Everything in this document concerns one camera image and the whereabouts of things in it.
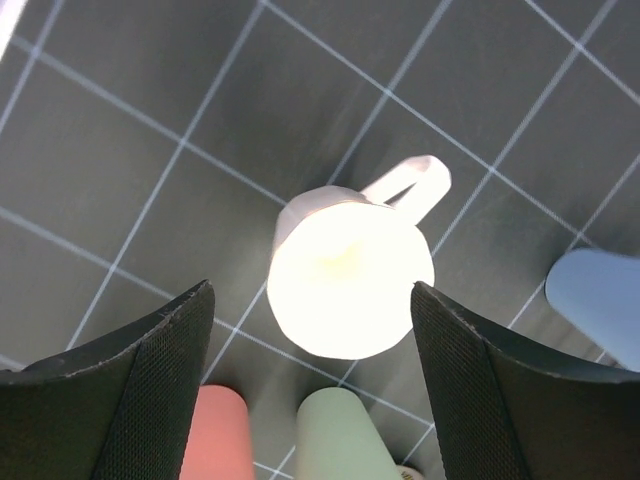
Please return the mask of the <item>white faceted mug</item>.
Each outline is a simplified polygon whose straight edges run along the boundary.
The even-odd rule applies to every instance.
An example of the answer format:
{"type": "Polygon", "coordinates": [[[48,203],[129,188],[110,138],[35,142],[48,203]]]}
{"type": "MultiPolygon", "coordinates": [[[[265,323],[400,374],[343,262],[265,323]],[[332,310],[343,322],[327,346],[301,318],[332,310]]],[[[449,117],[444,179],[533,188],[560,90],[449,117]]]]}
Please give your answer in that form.
{"type": "Polygon", "coordinates": [[[447,166],[423,155],[361,191],[327,185],[289,201],[277,218],[266,284],[285,337],[340,360],[398,344],[412,328],[414,284],[435,282],[418,224],[450,188],[447,166]]]}

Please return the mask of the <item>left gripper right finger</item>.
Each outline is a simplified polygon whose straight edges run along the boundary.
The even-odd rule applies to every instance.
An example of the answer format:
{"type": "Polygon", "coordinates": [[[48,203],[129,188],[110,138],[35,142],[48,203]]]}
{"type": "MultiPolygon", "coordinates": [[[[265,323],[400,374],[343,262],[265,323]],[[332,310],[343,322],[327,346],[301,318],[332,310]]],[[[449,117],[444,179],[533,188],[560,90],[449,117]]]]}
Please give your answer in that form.
{"type": "Polygon", "coordinates": [[[410,309],[447,478],[638,478],[638,373],[547,347],[423,282],[410,309]]]}

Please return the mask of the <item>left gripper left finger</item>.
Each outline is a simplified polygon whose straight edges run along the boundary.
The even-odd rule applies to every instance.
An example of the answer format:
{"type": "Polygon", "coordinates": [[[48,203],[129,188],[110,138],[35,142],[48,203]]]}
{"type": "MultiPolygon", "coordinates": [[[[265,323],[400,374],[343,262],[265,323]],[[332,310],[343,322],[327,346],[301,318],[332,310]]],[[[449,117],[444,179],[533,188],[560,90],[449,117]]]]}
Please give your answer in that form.
{"type": "Polygon", "coordinates": [[[214,310],[204,280],[93,341],[2,371],[2,478],[178,478],[214,310]]]}

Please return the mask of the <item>pink plastic cup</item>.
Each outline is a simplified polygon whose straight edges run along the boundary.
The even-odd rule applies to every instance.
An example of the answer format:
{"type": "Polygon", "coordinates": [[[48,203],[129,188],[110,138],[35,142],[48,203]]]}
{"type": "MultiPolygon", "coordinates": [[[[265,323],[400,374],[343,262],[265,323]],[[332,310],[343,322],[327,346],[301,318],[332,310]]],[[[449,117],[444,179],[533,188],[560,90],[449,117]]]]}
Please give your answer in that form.
{"type": "Polygon", "coordinates": [[[199,388],[179,479],[255,479],[248,407],[236,391],[199,388]]]}

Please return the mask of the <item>green plastic cup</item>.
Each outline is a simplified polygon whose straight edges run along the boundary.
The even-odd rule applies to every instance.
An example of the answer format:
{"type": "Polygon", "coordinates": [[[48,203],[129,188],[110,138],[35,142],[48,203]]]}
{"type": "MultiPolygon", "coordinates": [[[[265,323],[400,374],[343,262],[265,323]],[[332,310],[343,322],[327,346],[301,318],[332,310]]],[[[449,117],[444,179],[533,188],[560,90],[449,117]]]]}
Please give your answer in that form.
{"type": "Polygon", "coordinates": [[[396,463],[353,392],[328,387],[307,396],[296,417],[296,479],[399,479],[396,463]]]}

